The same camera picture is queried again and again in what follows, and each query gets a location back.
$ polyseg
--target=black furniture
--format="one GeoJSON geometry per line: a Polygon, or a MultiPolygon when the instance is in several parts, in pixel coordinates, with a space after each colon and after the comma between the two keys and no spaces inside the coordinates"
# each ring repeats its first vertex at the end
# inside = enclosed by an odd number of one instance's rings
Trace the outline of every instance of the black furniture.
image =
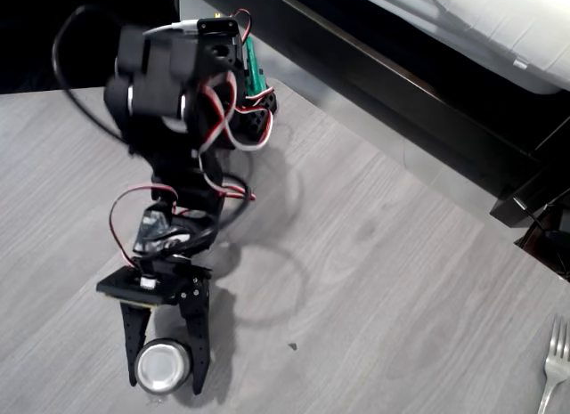
{"type": "Polygon", "coordinates": [[[206,0],[499,198],[515,226],[570,187],[570,93],[511,84],[366,0],[206,0]]]}

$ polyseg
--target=metal fork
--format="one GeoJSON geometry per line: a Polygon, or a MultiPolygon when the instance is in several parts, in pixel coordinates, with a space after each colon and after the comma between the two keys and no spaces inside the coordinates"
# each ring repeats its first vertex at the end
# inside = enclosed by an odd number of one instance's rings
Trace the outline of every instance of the metal fork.
{"type": "Polygon", "coordinates": [[[546,385],[542,395],[541,407],[538,414],[546,412],[552,391],[560,383],[570,378],[570,323],[560,316],[554,318],[552,338],[550,339],[549,355],[544,362],[546,385]]]}

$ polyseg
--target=gray wooden table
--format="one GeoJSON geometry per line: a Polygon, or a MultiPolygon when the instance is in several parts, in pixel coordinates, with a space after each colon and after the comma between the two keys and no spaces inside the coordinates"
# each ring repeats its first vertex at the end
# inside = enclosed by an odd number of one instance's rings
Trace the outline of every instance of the gray wooden table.
{"type": "MultiPolygon", "coordinates": [[[[535,413],[570,288],[276,83],[267,149],[232,154],[258,201],[214,267],[204,392],[127,381],[111,201],[150,169],[61,93],[0,97],[0,407],[10,413],[535,413]],[[297,345],[293,350],[290,345],[297,345]]],[[[103,113],[101,91],[79,91],[103,113]]],[[[132,238],[147,193],[116,225],[132,238]]],[[[160,308],[149,338],[176,332],[160,308]]],[[[548,413],[570,410],[570,387],[548,413]]]]}

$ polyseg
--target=black wire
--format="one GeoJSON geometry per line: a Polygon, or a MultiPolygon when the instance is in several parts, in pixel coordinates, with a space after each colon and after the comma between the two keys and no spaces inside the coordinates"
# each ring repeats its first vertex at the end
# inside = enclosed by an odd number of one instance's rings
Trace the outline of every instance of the black wire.
{"type": "Polygon", "coordinates": [[[538,225],[539,229],[541,229],[542,232],[546,232],[546,229],[544,228],[542,223],[540,221],[538,221],[538,218],[536,216],[534,216],[534,214],[532,212],[530,212],[528,209],[523,209],[523,210],[526,212],[526,214],[528,216],[530,216],[533,219],[533,221],[536,223],[536,225],[538,225]]]}
{"type": "MultiPolygon", "coordinates": [[[[542,225],[542,223],[538,220],[538,218],[537,218],[532,212],[530,212],[528,209],[523,209],[523,210],[526,212],[526,214],[527,214],[528,216],[530,216],[530,217],[533,219],[533,221],[536,223],[536,225],[538,226],[538,228],[542,230],[542,233],[543,233],[543,234],[545,235],[545,237],[546,237],[546,229],[544,228],[544,226],[542,225]]],[[[553,242],[552,240],[550,240],[549,238],[546,238],[546,240],[549,240],[549,241],[550,241],[551,246],[554,248],[554,250],[555,250],[555,252],[556,252],[556,255],[557,255],[557,257],[558,257],[558,260],[559,260],[559,262],[560,262],[560,265],[562,266],[562,271],[564,272],[564,274],[566,274],[566,273],[567,273],[566,265],[564,264],[564,261],[562,261],[562,256],[560,255],[560,252],[558,251],[558,247],[557,247],[557,246],[554,244],[554,242],[553,242]]]]}
{"type": "Polygon", "coordinates": [[[104,11],[103,9],[97,7],[97,6],[92,6],[92,5],[83,5],[83,6],[79,6],[63,23],[63,25],[60,28],[60,31],[57,33],[57,36],[55,36],[55,39],[53,40],[53,46],[52,46],[52,67],[53,67],[53,74],[55,75],[55,78],[57,79],[58,83],[60,84],[61,90],[68,96],[68,98],[71,100],[71,102],[73,102],[75,104],[75,106],[89,119],[91,120],[93,123],[95,123],[101,130],[103,130],[104,132],[106,132],[108,135],[112,136],[113,138],[115,138],[116,140],[122,142],[122,143],[126,143],[125,140],[123,140],[123,138],[117,134],[115,131],[113,131],[110,127],[108,127],[107,125],[105,125],[98,117],[96,117],[93,112],[91,110],[89,110],[84,104],[83,102],[81,102],[77,96],[71,92],[71,86],[69,85],[68,81],[66,80],[65,76],[63,76],[63,74],[61,73],[61,65],[60,65],[60,44],[61,44],[61,39],[63,38],[63,36],[65,35],[66,31],[69,29],[69,27],[71,26],[71,24],[83,13],[86,12],[98,12],[98,13],[102,13],[104,15],[106,15],[109,19],[113,20],[114,22],[116,22],[119,26],[120,21],[115,18],[114,16],[112,16],[111,14],[109,14],[108,12],[104,11]]]}
{"type": "Polygon", "coordinates": [[[243,190],[245,192],[243,193],[243,200],[241,201],[240,205],[236,207],[235,210],[233,210],[228,216],[226,216],[224,220],[214,222],[212,225],[209,225],[201,232],[192,235],[190,240],[179,243],[171,248],[162,249],[156,254],[150,254],[149,256],[144,256],[142,258],[143,260],[150,261],[159,258],[165,258],[167,256],[172,256],[174,254],[183,254],[184,251],[195,248],[198,245],[204,243],[213,233],[223,230],[225,227],[227,227],[235,220],[237,220],[245,212],[245,210],[249,206],[251,189],[249,188],[247,183],[237,175],[230,173],[223,173],[223,177],[229,180],[234,180],[241,187],[243,187],[243,190]]]}

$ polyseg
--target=white cushion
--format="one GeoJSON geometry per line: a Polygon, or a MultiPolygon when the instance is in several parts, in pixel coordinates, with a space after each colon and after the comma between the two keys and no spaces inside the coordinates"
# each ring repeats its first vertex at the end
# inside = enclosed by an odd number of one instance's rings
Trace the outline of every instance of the white cushion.
{"type": "Polygon", "coordinates": [[[570,0],[435,0],[468,36],[570,90],[570,0]]]}

